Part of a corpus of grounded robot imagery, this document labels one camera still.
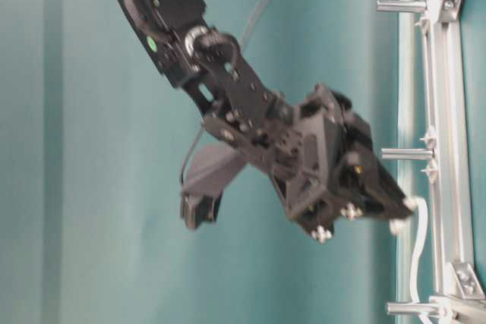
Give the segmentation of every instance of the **circular ring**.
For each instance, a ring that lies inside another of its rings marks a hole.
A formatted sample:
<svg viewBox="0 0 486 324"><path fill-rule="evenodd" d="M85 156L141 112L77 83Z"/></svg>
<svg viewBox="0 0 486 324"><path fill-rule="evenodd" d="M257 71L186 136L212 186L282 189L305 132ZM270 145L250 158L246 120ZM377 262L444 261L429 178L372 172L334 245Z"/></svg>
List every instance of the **circular ring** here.
<svg viewBox="0 0 486 324"><path fill-rule="evenodd" d="M191 29L185 37L185 50L189 56L194 56L194 41L199 36L208 33L209 30L204 26L198 26Z"/></svg>

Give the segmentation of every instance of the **bolt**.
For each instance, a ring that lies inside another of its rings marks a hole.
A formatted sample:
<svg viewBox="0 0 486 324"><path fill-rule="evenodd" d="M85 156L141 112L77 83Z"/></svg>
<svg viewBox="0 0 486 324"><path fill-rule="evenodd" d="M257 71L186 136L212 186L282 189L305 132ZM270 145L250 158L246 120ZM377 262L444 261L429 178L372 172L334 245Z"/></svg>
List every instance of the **bolt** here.
<svg viewBox="0 0 486 324"><path fill-rule="evenodd" d="M311 232L311 236L313 239L319 241L319 243L324 244L333 237L333 233L324 229L322 225L319 225L316 231Z"/></svg>
<svg viewBox="0 0 486 324"><path fill-rule="evenodd" d="M429 127L427 129L427 133L420 140L425 143L428 149L433 149L435 147L435 143L437 142L434 127Z"/></svg>
<svg viewBox="0 0 486 324"><path fill-rule="evenodd" d="M459 277L459 280L461 282L467 282L470 279L469 275L466 272L464 272L464 271L458 271L457 272L457 277Z"/></svg>
<svg viewBox="0 0 486 324"><path fill-rule="evenodd" d="M238 79L240 78L240 74L236 70L232 72L231 76L233 77L233 80L236 81L238 81Z"/></svg>
<svg viewBox="0 0 486 324"><path fill-rule="evenodd" d="M226 129L221 130L221 135L225 140L233 141L235 140L235 136L233 136L233 133Z"/></svg>
<svg viewBox="0 0 486 324"><path fill-rule="evenodd" d="M250 130L250 127L247 124L245 124L245 123L240 124L240 131L242 131L243 133L246 133L249 130Z"/></svg>
<svg viewBox="0 0 486 324"><path fill-rule="evenodd" d="M341 209L341 215L352 222L360 216L363 216L363 211L357 208L354 204L348 203L346 208Z"/></svg>
<svg viewBox="0 0 486 324"><path fill-rule="evenodd" d="M463 285L462 288L464 289L464 292L467 293L467 295L474 294L474 286L472 286L472 285Z"/></svg>
<svg viewBox="0 0 486 324"><path fill-rule="evenodd" d="M316 187L319 184L319 180L317 180L316 178L309 178L309 182L314 187Z"/></svg>
<svg viewBox="0 0 486 324"><path fill-rule="evenodd" d="M280 114L282 117L286 117L289 115L289 109L286 108L285 106L280 110Z"/></svg>
<svg viewBox="0 0 486 324"><path fill-rule="evenodd" d="M398 235L405 227L406 222L402 219L390 220L390 231L393 235Z"/></svg>
<svg viewBox="0 0 486 324"><path fill-rule="evenodd" d="M451 0L447 0L443 3L443 8L446 11L450 11L452 8L454 8L454 2Z"/></svg>
<svg viewBox="0 0 486 324"><path fill-rule="evenodd" d="M232 123L233 121L235 121L235 116L233 115L232 112L227 112L226 113L226 120L229 122L229 123Z"/></svg>
<svg viewBox="0 0 486 324"><path fill-rule="evenodd" d="M428 180L431 184L435 184L437 176L439 175L439 168L433 159L431 159L427 164L427 167L421 171L428 176Z"/></svg>

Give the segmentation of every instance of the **mounting hole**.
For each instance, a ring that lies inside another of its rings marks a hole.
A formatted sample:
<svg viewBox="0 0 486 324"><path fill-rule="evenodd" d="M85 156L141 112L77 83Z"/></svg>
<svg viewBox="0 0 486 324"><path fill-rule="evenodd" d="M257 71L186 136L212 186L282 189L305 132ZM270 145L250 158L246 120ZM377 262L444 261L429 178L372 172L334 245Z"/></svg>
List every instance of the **mounting hole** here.
<svg viewBox="0 0 486 324"><path fill-rule="evenodd" d="M204 95L204 97L208 102L212 102L214 100L213 94L203 83L199 85L199 90L201 91L201 93Z"/></svg>

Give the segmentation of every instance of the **teal wall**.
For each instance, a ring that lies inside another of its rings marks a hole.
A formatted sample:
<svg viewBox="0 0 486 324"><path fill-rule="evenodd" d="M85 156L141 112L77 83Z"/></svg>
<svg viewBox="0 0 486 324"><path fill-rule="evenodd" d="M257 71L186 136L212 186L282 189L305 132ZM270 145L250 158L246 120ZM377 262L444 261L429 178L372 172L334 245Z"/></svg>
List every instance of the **teal wall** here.
<svg viewBox="0 0 486 324"><path fill-rule="evenodd" d="M256 1L207 0L207 20L240 35ZM396 145L398 60L396 16L375 2L274 0L246 56L291 102L318 82L346 93L379 150ZM393 321L387 223L339 222L322 247L248 168L217 225L185 229L177 175L197 110L115 0L0 9L0 322Z"/></svg>
<svg viewBox="0 0 486 324"><path fill-rule="evenodd" d="M486 4L484 0L465 0L462 10L462 53L466 113L469 133L469 170L471 174L472 224L475 234L476 269L486 285L486 127L484 124L484 96L486 95Z"/></svg>

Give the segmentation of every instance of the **green led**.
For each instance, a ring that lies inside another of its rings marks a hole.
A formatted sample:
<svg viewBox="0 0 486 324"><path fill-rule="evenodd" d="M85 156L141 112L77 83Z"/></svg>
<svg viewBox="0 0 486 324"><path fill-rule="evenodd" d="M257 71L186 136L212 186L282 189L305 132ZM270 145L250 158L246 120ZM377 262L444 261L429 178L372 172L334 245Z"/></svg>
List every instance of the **green led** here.
<svg viewBox="0 0 486 324"><path fill-rule="evenodd" d="M157 52L157 44L151 36L147 36L147 44L149 45L152 52L154 52L154 53Z"/></svg>

